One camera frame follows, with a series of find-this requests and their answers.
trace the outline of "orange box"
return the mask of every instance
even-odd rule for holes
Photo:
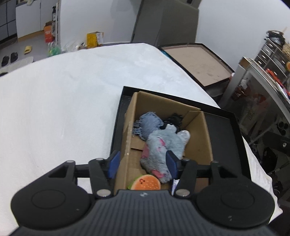
[[[54,37],[52,35],[52,22],[51,21],[47,22],[43,30],[44,30],[44,35],[45,35],[45,42],[46,43],[53,42]]]

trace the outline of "black slipper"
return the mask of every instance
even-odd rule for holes
[[[2,63],[1,63],[1,66],[6,66],[9,62],[9,57],[8,56],[4,56],[3,57],[3,60],[2,60]]]
[[[17,52],[11,53],[10,63],[15,62],[17,59],[18,59],[18,53]]]
[[[6,75],[6,74],[8,74],[8,72],[0,73],[0,77],[3,76],[3,75]]]

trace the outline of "black tray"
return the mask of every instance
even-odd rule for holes
[[[172,95],[139,88],[126,86],[123,87],[115,121],[110,153],[112,153],[114,150],[121,149],[122,132],[125,120],[124,116],[133,93],[139,91],[152,93],[200,108],[205,113],[214,160],[219,161],[222,165],[230,167],[236,173],[243,174],[249,179],[251,178],[249,162],[243,138],[240,133],[236,117],[233,113],[185,98],[175,97]]]

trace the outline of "logo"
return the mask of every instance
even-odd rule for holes
[[[144,193],[140,193],[141,197],[146,197],[147,195],[148,195],[148,193],[145,193],[145,192]]]

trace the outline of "white tablecloth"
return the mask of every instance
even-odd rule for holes
[[[181,68],[147,44],[66,53],[0,77],[0,235],[17,223],[10,210],[22,187],[66,160],[106,158],[123,86],[218,107]],[[273,196],[245,142],[252,180]],[[80,181],[85,189],[87,182]],[[282,211],[276,209],[273,218]]]

